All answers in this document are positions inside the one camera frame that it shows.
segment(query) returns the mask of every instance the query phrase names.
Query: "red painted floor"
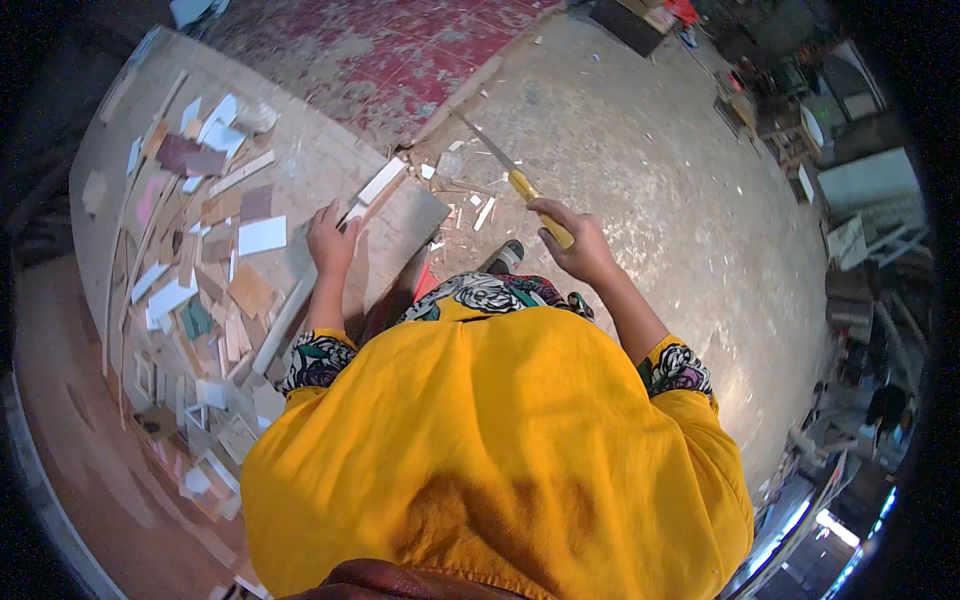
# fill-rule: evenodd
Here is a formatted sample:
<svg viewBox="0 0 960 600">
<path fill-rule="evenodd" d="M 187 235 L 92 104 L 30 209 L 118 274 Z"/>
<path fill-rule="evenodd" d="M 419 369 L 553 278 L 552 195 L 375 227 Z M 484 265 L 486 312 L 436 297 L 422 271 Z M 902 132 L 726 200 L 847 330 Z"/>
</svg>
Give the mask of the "red painted floor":
<svg viewBox="0 0 960 600">
<path fill-rule="evenodd" d="M 380 144 L 412 139 L 563 0 L 252 0 L 207 43 Z"/>
</svg>

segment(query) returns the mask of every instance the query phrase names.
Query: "yellow handle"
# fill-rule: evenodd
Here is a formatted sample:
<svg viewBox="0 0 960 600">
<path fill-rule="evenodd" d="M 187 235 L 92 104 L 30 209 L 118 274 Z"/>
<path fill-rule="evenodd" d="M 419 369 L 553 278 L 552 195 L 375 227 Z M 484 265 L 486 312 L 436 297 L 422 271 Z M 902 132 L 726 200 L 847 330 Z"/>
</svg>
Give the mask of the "yellow handle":
<svg viewBox="0 0 960 600">
<path fill-rule="evenodd" d="M 537 188 L 533 186 L 533 184 L 527 179 L 527 176 L 523 175 L 523 172 L 519 169 L 514 169 L 511 171 L 507 181 L 509 181 L 510 185 L 512 185 L 514 189 L 519 192 L 520 197 L 523 198 L 523 201 L 526 203 L 529 203 L 540 197 L 540 192 L 537 191 Z M 566 250 L 570 246 L 573 246 L 573 236 L 570 235 L 570 232 L 567 231 L 564 226 L 560 225 L 546 215 L 541 215 L 540 220 L 543 222 L 543 226 L 546 227 L 546 230 L 550 232 L 550 235 L 557 240 L 557 243 L 560 244 L 561 248 Z"/>
</svg>

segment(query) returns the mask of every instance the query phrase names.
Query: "floral pattern sleeve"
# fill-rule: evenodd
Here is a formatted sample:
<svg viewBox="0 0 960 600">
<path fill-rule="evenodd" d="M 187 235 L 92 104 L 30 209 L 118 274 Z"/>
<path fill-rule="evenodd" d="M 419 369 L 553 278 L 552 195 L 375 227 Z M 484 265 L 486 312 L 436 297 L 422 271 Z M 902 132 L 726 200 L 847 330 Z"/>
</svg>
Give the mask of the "floral pattern sleeve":
<svg viewBox="0 0 960 600">
<path fill-rule="evenodd" d="M 341 331 L 313 329 L 297 338 L 291 353 L 293 362 L 281 390 L 285 396 L 297 388 L 330 387 L 357 350 Z"/>
<path fill-rule="evenodd" d="M 697 355 L 675 336 L 666 336 L 636 368 L 650 398 L 672 390 L 700 392 L 716 412 L 710 371 Z"/>
</svg>

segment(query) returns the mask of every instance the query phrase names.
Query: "yellow shirt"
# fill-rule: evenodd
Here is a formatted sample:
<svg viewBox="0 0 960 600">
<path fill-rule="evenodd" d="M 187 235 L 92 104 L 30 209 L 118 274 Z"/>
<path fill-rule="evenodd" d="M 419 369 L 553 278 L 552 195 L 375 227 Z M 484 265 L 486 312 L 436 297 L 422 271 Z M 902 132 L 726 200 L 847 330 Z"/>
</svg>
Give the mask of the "yellow shirt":
<svg viewBox="0 0 960 600">
<path fill-rule="evenodd" d="M 718 593 L 754 522 L 712 397 L 649 398 L 624 351 L 571 312 L 462 323 L 469 309 L 438 305 L 443 320 L 388 329 L 329 389 L 291 392 L 246 458 L 267 589 L 376 558 L 530 598 Z"/>
</svg>

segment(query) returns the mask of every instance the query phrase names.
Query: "hand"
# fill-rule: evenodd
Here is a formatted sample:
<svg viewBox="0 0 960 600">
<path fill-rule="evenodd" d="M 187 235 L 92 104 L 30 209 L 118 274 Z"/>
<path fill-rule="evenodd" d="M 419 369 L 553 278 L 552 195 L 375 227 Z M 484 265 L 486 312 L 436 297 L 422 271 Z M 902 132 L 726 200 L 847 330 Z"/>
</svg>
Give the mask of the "hand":
<svg viewBox="0 0 960 600">
<path fill-rule="evenodd" d="M 573 246 L 564 250 L 546 228 L 538 231 L 553 259 L 571 276 L 596 288 L 620 272 L 596 217 L 591 214 L 578 215 L 565 205 L 545 198 L 528 203 L 527 210 L 552 218 L 573 235 Z"/>
<path fill-rule="evenodd" d="M 337 208 L 339 200 L 334 200 L 326 208 L 321 208 L 310 221 L 310 230 L 306 234 L 306 245 L 310 249 L 314 264 L 317 265 L 317 277 L 336 276 L 347 278 L 347 270 L 353 260 L 357 233 L 360 231 L 360 217 L 347 223 L 341 233 L 337 230 Z"/>
</svg>

